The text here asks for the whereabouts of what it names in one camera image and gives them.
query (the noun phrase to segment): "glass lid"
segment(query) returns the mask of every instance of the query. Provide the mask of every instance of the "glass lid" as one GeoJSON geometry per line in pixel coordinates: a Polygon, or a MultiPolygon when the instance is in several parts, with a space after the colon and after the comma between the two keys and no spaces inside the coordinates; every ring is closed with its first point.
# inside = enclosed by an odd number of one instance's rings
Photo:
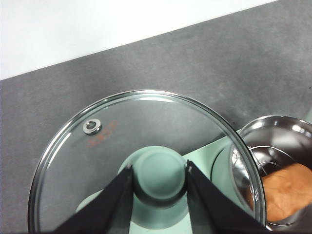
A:
{"type": "MultiPolygon", "coordinates": [[[[166,147],[173,154],[192,160],[229,199],[265,223],[265,200],[257,167],[236,131],[216,112],[193,99],[144,90],[99,100],[57,132],[43,153],[33,180],[29,231],[54,230],[86,198],[104,189],[130,155],[150,146],[166,147]],[[233,182],[233,148],[250,182],[249,200],[241,199],[237,183],[233,182]]],[[[155,229],[189,219],[188,210],[184,213],[184,217],[155,229]]],[[[134,226],[144,226],[132,221],[134,226]]]]}

